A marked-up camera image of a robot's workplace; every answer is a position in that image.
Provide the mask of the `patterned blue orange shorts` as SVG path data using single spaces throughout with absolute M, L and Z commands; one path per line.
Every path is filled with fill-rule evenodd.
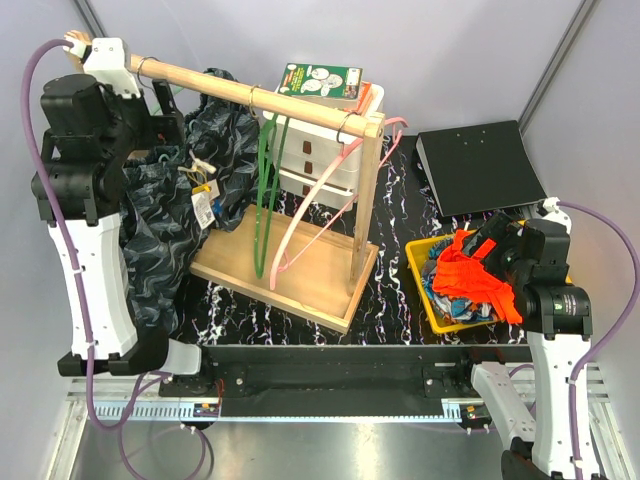
M 475 303 L 466 297 L 450 297 L 437 293 L 433 282 L 437 273 L 437 260 L 441 253 L 453 243 L 453 237 L 447 236 L 434 243 L 427 251 L 426 260 L 421 267 L 421 285 L 434 313 L 438 314 L 446 325 L 475 325 L 499 320 L 491 303 Z

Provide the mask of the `dark green hanger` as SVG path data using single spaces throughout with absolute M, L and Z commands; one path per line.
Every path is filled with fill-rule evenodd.
M 290 121 L 289 117 L 284 117 L 279 153 L 276 163 L 273 163 L 271 146 L 277 137 L 279 117 L 278 113 L 273 113 L 271 118 L 260 128 L 258 138 L 258 180 L 253 249 L 254 271 L 258 279 L 261 279 L 265 272 L 271 221 L 276 194 L 279 190 L 280 168 Z

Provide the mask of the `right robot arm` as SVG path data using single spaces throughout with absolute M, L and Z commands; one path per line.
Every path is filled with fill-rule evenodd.
M 510 287 L 532 357 L 534 411 L 502 361 L 468 362 L 454 371 L 466 396 L 480 395 L 503 444 L 505 479 L 601 479 L 591 439 L 587 382 L 580 372 L 591 348 L 586 291 L 568 279 L 570 235 L 547 218 L 518 223 L 496 212 L 463 243 L 486 272 Z

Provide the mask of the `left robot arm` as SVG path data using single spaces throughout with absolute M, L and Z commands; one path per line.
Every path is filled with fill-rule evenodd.
M 72 310 L 72 345 L 57 363 L 64 377 L 152 371 L 181 375 L 196 396 L 215 386 L 216 372 L 201 350 L 170 339 L 162 326 L 139 328 L 127 304 L 125 261 L 119 246 L 123 165 L 136 150 L 183 140 L 182 114 L 167 82 L 154 91 L 162 112 L 144 97 L 88 74 L 48 82 L 41 107 L 49 122 L 41 159 L 45 174 L 31 189 L 56 246 Z

